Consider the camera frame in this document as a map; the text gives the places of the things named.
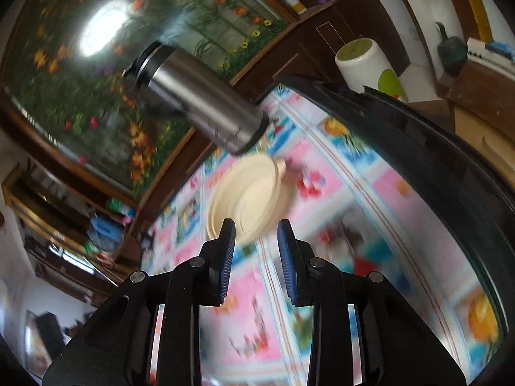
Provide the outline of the stainless steel thermos jug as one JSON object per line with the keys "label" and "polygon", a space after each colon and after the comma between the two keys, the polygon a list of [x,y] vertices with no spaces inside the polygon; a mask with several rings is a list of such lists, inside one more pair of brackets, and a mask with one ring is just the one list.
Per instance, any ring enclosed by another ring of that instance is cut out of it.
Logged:
{"label": "stainless steel thermos jug", "polygon": [[183,117],[233,155],[253,148],[268,127],[266,113],[179,47],[153,42],[122,76],[135,78],[135,90],[149,114],[159,119]]}

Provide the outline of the small beige plastic bowl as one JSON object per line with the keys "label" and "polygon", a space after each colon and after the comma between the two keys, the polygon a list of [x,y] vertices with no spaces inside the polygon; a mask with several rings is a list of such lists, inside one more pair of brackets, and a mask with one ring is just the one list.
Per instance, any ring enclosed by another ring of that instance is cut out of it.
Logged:
{"label": "small beige plastic bowl", "polygon": [[217,238],[223,221],[231,219],[238,246],[257,241],[286,217],[294,199],[294,172],[285,159],[245,156],[215,186],[207,211],[208,238]]}

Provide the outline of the white green trash bin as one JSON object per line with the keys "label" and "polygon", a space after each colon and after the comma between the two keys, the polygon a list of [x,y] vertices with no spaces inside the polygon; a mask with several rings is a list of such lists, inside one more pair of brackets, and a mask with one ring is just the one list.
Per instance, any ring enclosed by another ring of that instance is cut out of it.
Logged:
{"label": "white green trash bin", "polygon": [[335,64],[348,88],[365,92],[365,86],[407,103],[407,94],[380,46],[370,38],[358,38],[341,47]]}

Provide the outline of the colourful fruit pattern tablecloth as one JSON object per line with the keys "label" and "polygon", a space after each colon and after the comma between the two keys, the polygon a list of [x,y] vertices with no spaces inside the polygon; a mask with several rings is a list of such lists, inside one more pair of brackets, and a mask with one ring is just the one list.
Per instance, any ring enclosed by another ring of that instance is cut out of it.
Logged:
{"label": "colourful fruit pattern tablecloth", "polygon": [[265,135],[212,154],[151,227],[148,271],[205,270],[234,242],[223,304],[192,281],[156,305],[153,385],[510,385],[514,190],[404,103],[286,78]]}

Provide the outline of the flower mural glass panel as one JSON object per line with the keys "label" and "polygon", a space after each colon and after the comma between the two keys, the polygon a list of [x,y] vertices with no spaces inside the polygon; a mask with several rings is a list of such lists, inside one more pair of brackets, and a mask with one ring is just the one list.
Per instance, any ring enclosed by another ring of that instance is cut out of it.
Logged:
{"label": "flower mural glass panel", "polygon": [[262,0],[25,0],[1,87],[63,154],[139,198],[189,127],[152,119],[125,69],[160,42],[230,80],[285,27]]}

